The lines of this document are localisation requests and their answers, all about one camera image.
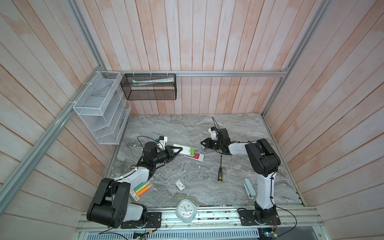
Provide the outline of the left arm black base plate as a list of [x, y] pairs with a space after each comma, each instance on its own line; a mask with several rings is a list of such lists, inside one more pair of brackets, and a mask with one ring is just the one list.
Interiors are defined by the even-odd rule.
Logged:
[[138, 221], [127, 221], [121, 224], [121, 229], [159, 229], [162, 223], [161, 212], [149, 212]]

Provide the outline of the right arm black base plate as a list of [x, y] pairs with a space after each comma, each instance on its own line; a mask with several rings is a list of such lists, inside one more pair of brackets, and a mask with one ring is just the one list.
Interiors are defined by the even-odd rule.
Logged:
[[245, 208], [237, 209], [242, 226], [279, 226], [281, 225], [280, 217], [275, 209], [268, 210], [247, 210]]

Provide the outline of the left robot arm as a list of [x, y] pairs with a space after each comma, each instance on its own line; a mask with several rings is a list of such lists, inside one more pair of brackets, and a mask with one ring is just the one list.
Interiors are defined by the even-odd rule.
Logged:
[[147, 142], [132, 171], [119, 178], [101, 180], [87, 211], [87, 220], [109, 228], [118, 228], [125, 223], [145, 226], [147, 207], [131, 203], [131, 192], [154, 175], [157, 164], [171, 162], [182, 151], [182, 147], [166, 145], [160, 148], [156, 142]]

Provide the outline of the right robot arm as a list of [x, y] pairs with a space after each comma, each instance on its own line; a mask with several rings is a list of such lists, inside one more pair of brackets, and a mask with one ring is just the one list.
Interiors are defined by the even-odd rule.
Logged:
[[231, 141], [227, 129], [212, 127], [210, 137], [201, 141], [207, 149], [218, 151], [222, 155], [246, 155], [258, 177], [256, 207], [262, 210], [276, 208], [274, 198], [275, 174], [281, 165], [281, 159], [266, 139], [256, 141]]

